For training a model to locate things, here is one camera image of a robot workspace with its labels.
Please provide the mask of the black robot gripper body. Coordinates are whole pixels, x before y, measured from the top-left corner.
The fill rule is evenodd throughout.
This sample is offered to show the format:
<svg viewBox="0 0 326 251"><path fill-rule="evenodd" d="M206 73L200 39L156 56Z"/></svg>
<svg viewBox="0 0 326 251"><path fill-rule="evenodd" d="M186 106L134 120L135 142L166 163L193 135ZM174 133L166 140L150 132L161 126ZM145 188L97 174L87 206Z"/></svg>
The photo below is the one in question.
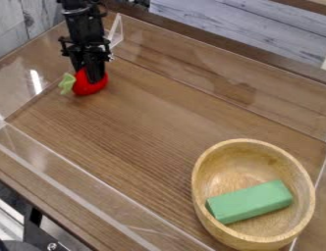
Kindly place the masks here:
<svg viewBox="0 0 326 251"><path fill-rule="evenodd" d="M71 52L99 52L101 59L110 60L109 41L103 37L102 18L106 13L98 9L63 9L69 35L60 36L62 55Z"/></svg>

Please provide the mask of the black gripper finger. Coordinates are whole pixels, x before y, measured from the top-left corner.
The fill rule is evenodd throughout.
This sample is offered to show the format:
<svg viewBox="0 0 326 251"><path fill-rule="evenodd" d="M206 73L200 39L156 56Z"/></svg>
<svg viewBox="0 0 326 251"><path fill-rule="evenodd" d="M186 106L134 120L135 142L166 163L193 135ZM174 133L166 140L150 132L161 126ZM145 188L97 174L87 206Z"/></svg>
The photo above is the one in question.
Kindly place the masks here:
<svg viewBox="0 0 326 251"><path fill-rule="evenodd" d="M83 70L90 83L97 83L99 52L71 52L71 63L75 72Z"/></svg>
<svg viewBox="0 0 326 251"><path fill-rule="evenodd" d="M107 59L98 60L98 78L97 81L101 81L105 76L105 64L109 63Z"/></svg>

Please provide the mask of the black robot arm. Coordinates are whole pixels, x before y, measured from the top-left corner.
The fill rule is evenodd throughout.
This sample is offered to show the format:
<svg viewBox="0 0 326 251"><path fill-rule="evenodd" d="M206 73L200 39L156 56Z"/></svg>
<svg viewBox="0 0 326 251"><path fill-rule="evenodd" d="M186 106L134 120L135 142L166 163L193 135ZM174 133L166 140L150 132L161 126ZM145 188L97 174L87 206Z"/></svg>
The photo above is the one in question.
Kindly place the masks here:
<svg viewBox="0 0 326 251"><path fill-rule="evenodd" d="M102 19L107 9L101 0L56 0L69 30L60 36L60 53L70 58L75 72L83 70L95 84L105 75L105 63L111 60L110 41L105 38Z"/></svg>

